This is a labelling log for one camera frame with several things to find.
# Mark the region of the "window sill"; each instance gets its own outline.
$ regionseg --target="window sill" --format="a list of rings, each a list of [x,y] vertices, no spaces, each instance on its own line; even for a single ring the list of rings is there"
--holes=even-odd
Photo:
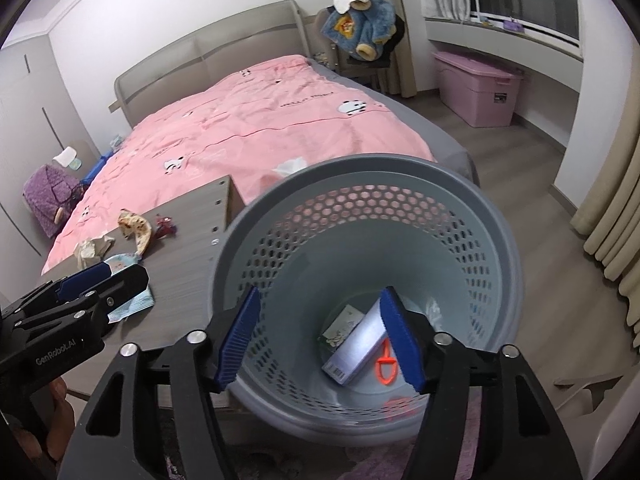
[[[425,18],[430,41],[486,52],[540,72],[579,92],[582,57],[537,38],[474,22]]]

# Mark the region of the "orange plastic hook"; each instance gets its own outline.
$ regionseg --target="orange plastic hook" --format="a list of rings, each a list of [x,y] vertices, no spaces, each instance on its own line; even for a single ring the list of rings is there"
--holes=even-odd
[[[382,373],[382,365],[391,365],[391,375],[385,377]],[[391,341],[387,337],[382,342],[382,357],[376,360],[376,376],[380,383],[389,386],[398,376],[398,361],[391,355]]]

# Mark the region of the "window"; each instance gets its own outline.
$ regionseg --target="window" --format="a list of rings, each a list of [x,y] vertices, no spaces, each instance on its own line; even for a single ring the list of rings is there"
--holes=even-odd
[[[578,39],[577,0],[479,0],[483,14],[515,18]],[[475,0],[471,10],[476,11]]]

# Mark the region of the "blue plush jacket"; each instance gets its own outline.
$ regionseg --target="blue plush jacket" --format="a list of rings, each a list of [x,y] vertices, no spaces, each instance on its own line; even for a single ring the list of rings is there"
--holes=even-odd
[[[322,34],[348,52],[351,57],[368,61],[356,52],[360,44],[369,45],[376,52],[375,59],[382,55],[384,44],[391,38],[396,22],[396,10],[386,0],[370,0],[367,10],[349,9],[344,14],[336,10],[322,26]]]

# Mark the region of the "small box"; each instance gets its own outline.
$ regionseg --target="small box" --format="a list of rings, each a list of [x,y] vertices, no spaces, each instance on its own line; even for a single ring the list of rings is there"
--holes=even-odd
[[[346,384],[360,371],[386,337],[380,317],[380,300],[371,307],[344,343],[329,357],[322,370],[338,384]]]

